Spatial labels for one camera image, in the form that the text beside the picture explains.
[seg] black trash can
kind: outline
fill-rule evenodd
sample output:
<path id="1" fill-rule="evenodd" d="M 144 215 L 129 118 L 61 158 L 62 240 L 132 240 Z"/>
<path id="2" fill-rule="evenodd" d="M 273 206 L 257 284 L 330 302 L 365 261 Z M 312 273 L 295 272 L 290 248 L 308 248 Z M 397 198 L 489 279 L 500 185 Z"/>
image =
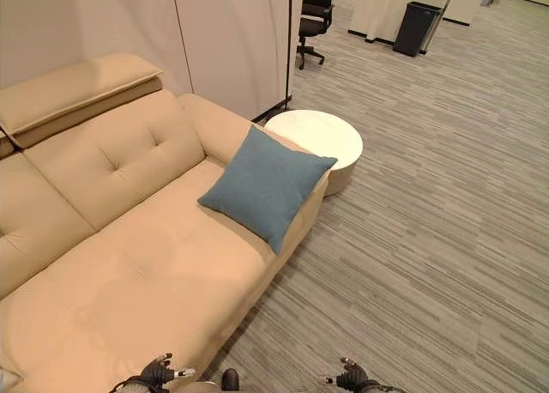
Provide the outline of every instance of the black trash can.
<path id="1" fill-rule="evenodd" d="M 416 1 L 408 3 L 393 50 L 408 56 L 417 56 L 441 12 L 441 8 L 429 4 Z"/>

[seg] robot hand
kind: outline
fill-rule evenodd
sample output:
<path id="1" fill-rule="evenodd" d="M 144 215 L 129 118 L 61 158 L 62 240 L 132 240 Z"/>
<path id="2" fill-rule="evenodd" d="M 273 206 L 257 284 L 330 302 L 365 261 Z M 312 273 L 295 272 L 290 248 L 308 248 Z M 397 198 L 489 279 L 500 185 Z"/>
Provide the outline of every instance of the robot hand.
<path id="1" fill-rule="evenodd" d="M 354 360 L 342 358 L 341 362 L 344 364 L 343 368 L 346 371 L 335 378 L 338 387 L 353 393 L 359 393 L 364 387 L 379 385 L 376 380 L 369 380 L 366 371 L 357 365 Z"/>
<path id="2" fill-rule="evenodd" d="M 173 370 L 168 368 L 171 357 L 171 353 L 161 354 L 146 365 L 139 376 L 132 376 L 125 382 L 117 384 L 112 391 L 115 391 L 120 385 L 133 383 L 148 387 L 152 393 L 164 393 L 168 391 L 162 389 L 164 383 L 171 382 L 174 378 L 189 378 L 195 374 L 195 369 Z"/>

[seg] sofa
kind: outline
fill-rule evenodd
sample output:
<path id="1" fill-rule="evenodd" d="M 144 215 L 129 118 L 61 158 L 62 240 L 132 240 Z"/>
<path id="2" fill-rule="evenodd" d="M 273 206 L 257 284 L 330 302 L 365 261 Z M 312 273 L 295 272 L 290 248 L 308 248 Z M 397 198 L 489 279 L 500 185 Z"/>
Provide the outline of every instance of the sofa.
<path id="1" fill-rule="evenodd" d="M 317 217 L 328 174 L 279 255 L 200 206 L 254 124 L 160 75 L 113 54 L 0 90 L 0 367 L 22 377 L 13 392 L 107 392 L 164 352 L 198 377 Z"/>

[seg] black office chair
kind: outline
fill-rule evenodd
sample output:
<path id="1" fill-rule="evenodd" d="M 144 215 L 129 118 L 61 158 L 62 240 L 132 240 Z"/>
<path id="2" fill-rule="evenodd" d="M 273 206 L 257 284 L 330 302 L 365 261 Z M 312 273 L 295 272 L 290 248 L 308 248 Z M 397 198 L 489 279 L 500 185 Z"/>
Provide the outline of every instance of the black office chair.
<path id="1" fill-rule="evenodd" d="M 313 46 L 305 45 L 305 39 L 325 34 L 328 31 L 329 26 L 332 24 L 333 8 L 332 0 L 303 0 L 301 14 L 315 17 L 316 19 L 301 17 L 301 22 L 299 23 L 300 45 L 298 46 L 298 53 L 301 54 L 300 70 L 305 66 L 305 54 L 320 58 L 319 64 L 324 63 L 324 56 L 317 53 Z"/>

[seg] blue pillow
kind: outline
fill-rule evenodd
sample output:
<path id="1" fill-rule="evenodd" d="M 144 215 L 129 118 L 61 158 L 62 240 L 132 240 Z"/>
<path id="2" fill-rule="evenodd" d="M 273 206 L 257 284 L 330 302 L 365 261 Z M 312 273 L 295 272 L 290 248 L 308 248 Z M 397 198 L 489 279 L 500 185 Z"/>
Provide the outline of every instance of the blue pillow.
<path id="1" fill-rule="evenodd" d="M 279 254 L 293 217 L 336 161 L 290 150 L 251 126 L 231 164 L 198 202 L 246 226 Z"/>

